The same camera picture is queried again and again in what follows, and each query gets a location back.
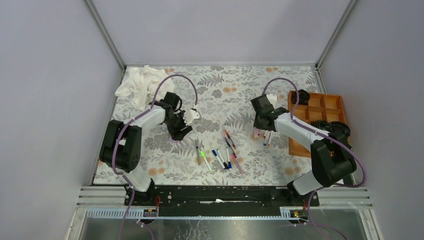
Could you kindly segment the pink highlighter pen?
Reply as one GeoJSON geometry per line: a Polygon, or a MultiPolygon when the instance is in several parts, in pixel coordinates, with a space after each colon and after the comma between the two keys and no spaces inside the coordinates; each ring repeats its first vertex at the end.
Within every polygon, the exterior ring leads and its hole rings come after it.
{"type": "Polygon", "coordinates": [[[257,129],[257,128],[254,128],[253,129],[253,137],[255,138],[255,139],[257,139],[257,138],[259,138],[261,136],[261,130],[260,129],[257,129]]]}

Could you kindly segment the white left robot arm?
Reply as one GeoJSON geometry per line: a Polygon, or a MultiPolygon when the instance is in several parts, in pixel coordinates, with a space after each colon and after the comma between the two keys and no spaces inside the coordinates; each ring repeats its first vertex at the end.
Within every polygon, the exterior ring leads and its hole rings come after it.
{"type": "Polygon", "coordinates": [[[197,106],[181,110],[181,98],[167,92],[159,101],[152,101],[148,108],[127,122],[111,120],[106,128],[99,152],[99,160],[112,168],[116,175],[122,176],[130,188],[136,192],[136,199],[144,206],[152,204],[155,192],[151,177],[143,170],[143,135],[157,125],[166,125],[174,141],[182,141],[192,131],[193,121],[200,119],[197,106]]]}

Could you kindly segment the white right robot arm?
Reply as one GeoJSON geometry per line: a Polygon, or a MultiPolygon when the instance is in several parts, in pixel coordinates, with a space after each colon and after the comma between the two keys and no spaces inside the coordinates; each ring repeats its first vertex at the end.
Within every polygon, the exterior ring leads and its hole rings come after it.
{"type": "Polygon", "coordinates": [[[287,184],[286,198],[291,205],[301,205],[308,193],[328,188],[357,170],[342,132],[318,129],[283,107],[274,108],[265,94],[250,102],[255,111],[254,128],[286,135],[310,153],[311,170],[287,184]]]}

